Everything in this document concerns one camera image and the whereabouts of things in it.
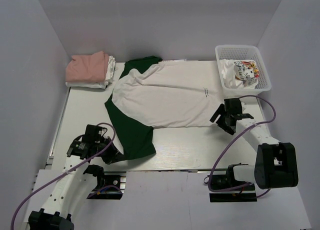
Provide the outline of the white and green t-shirt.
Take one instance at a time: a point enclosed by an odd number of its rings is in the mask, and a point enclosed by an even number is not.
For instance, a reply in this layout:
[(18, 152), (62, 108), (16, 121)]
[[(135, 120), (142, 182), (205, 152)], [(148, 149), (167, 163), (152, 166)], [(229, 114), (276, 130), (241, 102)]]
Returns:
[(162, 61), (149, 56), (127, 61), (105, 108), (125, 160), (156, 153), (154, 129), (210, 127), (222, 103), (214, 61)]

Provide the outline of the pink t-shirt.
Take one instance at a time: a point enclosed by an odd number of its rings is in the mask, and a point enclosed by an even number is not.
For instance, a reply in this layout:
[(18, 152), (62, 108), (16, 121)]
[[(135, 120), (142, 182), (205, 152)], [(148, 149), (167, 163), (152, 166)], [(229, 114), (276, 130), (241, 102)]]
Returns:
[(106, 79), (110, 56), (104, 51), (72, 55), (65, 69), (67, 83), (100, 83)]

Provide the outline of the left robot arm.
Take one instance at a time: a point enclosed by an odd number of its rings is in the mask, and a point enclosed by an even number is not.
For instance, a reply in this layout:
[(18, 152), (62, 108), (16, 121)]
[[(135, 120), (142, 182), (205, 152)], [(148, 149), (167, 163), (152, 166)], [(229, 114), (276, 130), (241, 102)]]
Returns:
[(107, 190), (122, 194), (120, 187), (106, 181), (102, 166), (91, 164), (94, 158), (101, 158), (109, 165), (124, 159), (115, 147), (114, 136), (105, 134), (109, 123), (89, 124), (85, 133), (70, 144), (62, 174), (51, 181), (54, 188), (40, 210), (33, 210), (28, 217), (32, 230), (73, 230), (73, 220), (85, 202)]

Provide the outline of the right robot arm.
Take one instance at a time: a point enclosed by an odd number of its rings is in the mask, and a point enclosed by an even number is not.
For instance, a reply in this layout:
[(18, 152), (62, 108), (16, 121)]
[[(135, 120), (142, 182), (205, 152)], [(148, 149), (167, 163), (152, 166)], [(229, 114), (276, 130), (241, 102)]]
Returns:
[[(227, 98), (218, 107), (210, 119), (219, 128), (234, 136), (234, 139), (225, 147), (210, 174), (207, 187), (213, 193), (236, 191), (250, 185), (257, 185), (262, 190), (292, 188), (299, 183), (296, 150), (290, 142), (280, 142), (272, 137), (262, 125), (269, 121), (255, 121), (249, 113), (243, 112), (240, 97)], [(214, 179), (214, 171), (222, 157), (231, 146), (240, 138), (256, 151), (255, 163), (231, 164), (227, 167), (221, 180)]]

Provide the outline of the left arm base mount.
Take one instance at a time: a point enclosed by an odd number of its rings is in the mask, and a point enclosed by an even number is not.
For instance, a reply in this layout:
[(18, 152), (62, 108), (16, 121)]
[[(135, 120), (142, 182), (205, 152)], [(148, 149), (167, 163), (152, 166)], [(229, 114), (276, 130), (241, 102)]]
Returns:
[(125, 191), (125, 172), (105, 172), (97, 187), (89, 194), (89, 200), (120, 200)]

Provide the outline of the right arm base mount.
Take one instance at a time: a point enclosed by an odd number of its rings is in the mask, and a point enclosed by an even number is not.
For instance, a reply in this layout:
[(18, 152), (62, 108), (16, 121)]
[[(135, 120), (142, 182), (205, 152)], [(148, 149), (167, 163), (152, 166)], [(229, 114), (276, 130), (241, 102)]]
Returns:
[(224, 174), (212, 176), (209, 193), (211, 203), (248, 203), (256, 202), (256, 188), (252, 183), (241, 181), (228, 182)]

